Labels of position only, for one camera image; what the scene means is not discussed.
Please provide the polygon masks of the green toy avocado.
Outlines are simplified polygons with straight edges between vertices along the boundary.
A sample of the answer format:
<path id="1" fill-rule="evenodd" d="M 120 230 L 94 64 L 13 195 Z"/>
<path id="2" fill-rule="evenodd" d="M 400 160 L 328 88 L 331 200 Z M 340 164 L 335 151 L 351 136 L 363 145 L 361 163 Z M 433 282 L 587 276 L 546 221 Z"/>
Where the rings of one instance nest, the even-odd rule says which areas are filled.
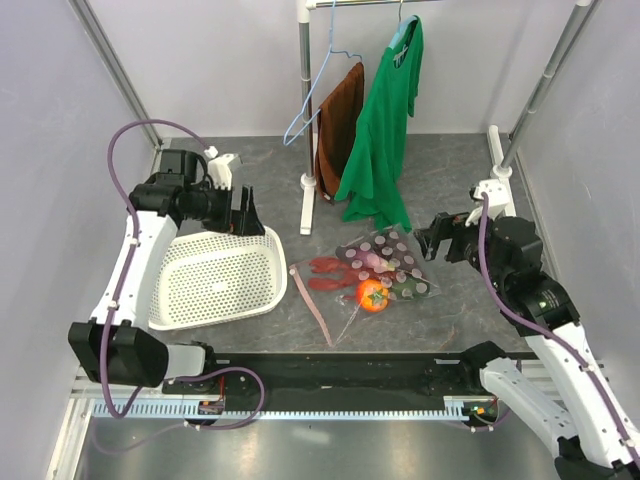
<path id="1" fill-rule="evenodd" d="M 431 284 L 423 278 L 406 277 L 403 282 L 394 280 L 389 293 L 398 301 L 428 298 Z"/>

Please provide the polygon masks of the red toy tomato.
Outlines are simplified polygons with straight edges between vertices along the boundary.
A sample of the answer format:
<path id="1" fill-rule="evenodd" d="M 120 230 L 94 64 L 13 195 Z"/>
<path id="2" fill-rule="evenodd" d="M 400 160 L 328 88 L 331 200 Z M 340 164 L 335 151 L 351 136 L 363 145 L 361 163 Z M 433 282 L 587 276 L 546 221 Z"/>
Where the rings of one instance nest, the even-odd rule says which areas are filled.
<path id="1" fill-rule="evenodd" d="M 389 289 L 379 280 L 364 280 L 356 289 L 356 300 L 365 311 L 379 313 L 389 306 Z"/>

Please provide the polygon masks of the red toy lobster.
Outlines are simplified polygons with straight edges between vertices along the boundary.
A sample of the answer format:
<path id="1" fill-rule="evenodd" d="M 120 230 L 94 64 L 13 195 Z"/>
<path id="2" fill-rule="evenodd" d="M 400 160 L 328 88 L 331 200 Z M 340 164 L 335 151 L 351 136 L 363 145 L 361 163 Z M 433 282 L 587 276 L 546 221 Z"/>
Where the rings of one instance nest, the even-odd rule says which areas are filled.
<path id="1" fill-rule="evenodd" d="M 359 272 L 337 257 L 321 256 L 309 262 L 311 277 L 307 285 L 316 291 L 337 291 L 356 285 Z"/>

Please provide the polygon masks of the clear zip top bag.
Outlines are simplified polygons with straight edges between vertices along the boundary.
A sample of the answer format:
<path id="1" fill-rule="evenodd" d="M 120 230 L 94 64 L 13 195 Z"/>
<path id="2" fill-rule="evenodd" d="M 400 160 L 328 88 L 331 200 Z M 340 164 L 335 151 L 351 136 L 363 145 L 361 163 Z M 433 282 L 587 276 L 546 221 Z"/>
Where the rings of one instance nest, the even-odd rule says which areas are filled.
<path id="1" fill-rule="evenodd" d="M 418 242 L 400 225 L 364 230 L 290 265 L 289 274 L 329 347 L 352 326 L 441 293 Z"/>

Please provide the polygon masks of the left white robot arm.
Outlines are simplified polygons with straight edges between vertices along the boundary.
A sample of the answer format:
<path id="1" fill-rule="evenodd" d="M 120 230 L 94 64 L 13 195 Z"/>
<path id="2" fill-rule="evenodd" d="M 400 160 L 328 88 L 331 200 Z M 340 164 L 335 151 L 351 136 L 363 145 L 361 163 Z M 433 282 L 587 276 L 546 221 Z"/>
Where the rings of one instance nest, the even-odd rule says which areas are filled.
<path id="1" fill-rule="evenodd" d="M 150 334 L 149 316 L 162 262 L 183 222 L 232 236 L 264 235 L 251 187 L 243 187 L 239 208 L 232 206 L 232 173 L 240 164 L 238 155 L 214 148 L 203 154 L 169 149 L 158 171 L 126 194 L 126 230 L 111 278 L 89 319 L 68 332 L 90 381 L 157 387 L 184 377 L 198 393 L 216 388 L 220 371 L 207 361 L 210 347 L 163 343 Z"/>

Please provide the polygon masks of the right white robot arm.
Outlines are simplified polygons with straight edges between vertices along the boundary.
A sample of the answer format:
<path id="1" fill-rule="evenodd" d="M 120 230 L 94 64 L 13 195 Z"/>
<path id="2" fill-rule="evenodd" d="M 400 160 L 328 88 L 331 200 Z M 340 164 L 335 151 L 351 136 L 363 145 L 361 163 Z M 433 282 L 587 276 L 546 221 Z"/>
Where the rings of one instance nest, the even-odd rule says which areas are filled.
<path id="1" fill-rule="evenodd" d="M 543 271 L 543 242 L 534 223 L 501 217 L 474 224 L 467 218 L 443 212 L 415 231 L 424 258 L 434 259 L 449 241 L 447 261 L 466 261 L 481 274 L 560 399 L 549 398 L 491 341 L 463 352 L 460 386 L 496 395 L 549 450 L 560 478 L 638 478 L 639 430 L 614 398 L 567 291 Z"/>

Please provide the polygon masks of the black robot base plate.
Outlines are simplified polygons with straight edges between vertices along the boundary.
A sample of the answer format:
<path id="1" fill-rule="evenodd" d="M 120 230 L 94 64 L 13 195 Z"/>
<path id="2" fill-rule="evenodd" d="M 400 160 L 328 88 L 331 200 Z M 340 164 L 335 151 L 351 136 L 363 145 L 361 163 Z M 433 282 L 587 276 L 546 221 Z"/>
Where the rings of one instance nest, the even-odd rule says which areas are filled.
<path id="1" fill-rule="evenodd" d="M 460 353 L 220 353 L 205 371 L 225 367 L 254 371 L 268 410 L 429 410 L 490 395 Z"/>

